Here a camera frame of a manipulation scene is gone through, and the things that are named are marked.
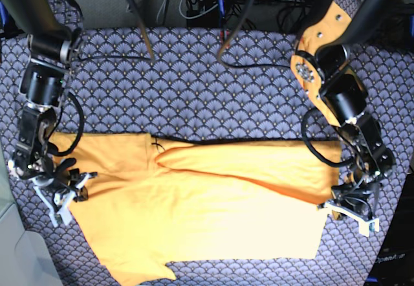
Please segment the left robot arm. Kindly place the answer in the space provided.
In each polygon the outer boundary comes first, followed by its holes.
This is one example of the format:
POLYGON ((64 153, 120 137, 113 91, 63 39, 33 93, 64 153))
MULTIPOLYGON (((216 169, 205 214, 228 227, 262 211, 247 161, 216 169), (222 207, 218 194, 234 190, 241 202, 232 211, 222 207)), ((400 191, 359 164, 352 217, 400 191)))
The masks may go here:
POLYGON ((350 159, 327 161, 333 168, 350 167, 347 180, 331 189, 321 203, 336 218, 358 223, 363 236, 380 230, 370 197, 378 197, 381 181, 395 168, 393 152, 382 140, 380 125, 367 111, 368 92, 349 64, 351 45, 369 38, 397 0, 363 0, 349 16, 335 0, 314 0, 298 30, 290 68, 313 104, 340 140, 353 152, 350 159))

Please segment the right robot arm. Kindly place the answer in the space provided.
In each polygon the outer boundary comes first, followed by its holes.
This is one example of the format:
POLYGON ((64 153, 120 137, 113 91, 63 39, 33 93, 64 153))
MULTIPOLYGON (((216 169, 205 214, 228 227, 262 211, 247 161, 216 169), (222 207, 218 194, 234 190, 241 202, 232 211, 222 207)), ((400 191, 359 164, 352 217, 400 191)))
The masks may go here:
POLYGON ((17 142, 7 166, 11 174, 33 184, 48 208, 53 226, 72 221, 71 202, 88 199, 86 182, 95 172, 82 173, 70 155, 83 135, 85 118, 79 101, 64 89, 72 74, 72 60, 81 49, 81 30, 58 23, 48 0, 1 0, 19 28, 27 34, 28 65, 19 85, 25 103, 19 120, 17 142), (50 140, 60 123, 63 103, 77 110, 79 126, 72 144, 60 151, 50 140))

